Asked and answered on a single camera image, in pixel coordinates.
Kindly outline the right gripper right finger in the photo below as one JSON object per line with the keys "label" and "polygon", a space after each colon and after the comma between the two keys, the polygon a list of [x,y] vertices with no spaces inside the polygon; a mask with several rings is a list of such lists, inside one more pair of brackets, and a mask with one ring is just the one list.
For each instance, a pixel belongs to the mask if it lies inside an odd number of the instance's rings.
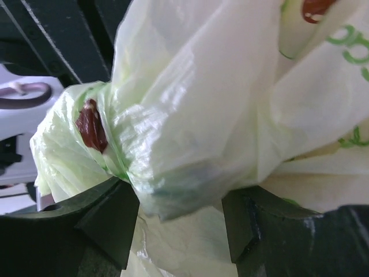
{"label": "right gripper right finger", "polygon": [[368,275],[366,205],[320,214],[260,187],[231,191],[222,205],[240,277]]}

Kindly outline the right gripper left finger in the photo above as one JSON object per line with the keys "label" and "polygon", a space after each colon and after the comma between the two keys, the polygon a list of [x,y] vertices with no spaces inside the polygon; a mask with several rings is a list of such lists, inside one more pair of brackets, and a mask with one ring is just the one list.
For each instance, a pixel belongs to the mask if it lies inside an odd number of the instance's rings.
{"label": "right gripper left finger", "polygon": [[1,216],[2,276],[120,276],[139,208],[111,178],[40,212]]}

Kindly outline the green avocado-print plastic bag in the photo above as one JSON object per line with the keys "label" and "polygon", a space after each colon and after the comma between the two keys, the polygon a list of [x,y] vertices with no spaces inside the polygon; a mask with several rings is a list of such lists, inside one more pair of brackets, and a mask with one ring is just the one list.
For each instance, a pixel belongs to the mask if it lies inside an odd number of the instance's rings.
{"label": "green avocado-print plastic bag", "polygon": [[126,276],[235,276],[228,192],[368,203],[368,2],[133,1],[111,80],[66,88],[30,145],[56,202],[134,190]]}

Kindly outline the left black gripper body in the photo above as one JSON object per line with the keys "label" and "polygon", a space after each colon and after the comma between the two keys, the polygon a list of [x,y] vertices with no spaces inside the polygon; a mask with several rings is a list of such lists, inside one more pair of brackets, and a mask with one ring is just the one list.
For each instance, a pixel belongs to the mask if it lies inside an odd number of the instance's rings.
{"label": "left black gripper body", "polygon": [[130,1],[2,0],[1,65],[62,85],[109,81],[114,40]]}

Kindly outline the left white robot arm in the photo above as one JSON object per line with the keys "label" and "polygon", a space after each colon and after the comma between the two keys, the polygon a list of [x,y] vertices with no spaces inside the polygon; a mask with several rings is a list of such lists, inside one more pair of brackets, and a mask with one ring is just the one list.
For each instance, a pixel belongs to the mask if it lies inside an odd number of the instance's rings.
{"label": "left white robot arm", "polygon": [[19,83],[44,82],[52,97],[39,106],[1,110],[1,146],[17,160],[1,162],[1,184],[33,184],[29,139],[64,87],[106,91],[115,32],[129,1],[2,1],[1,66]]}

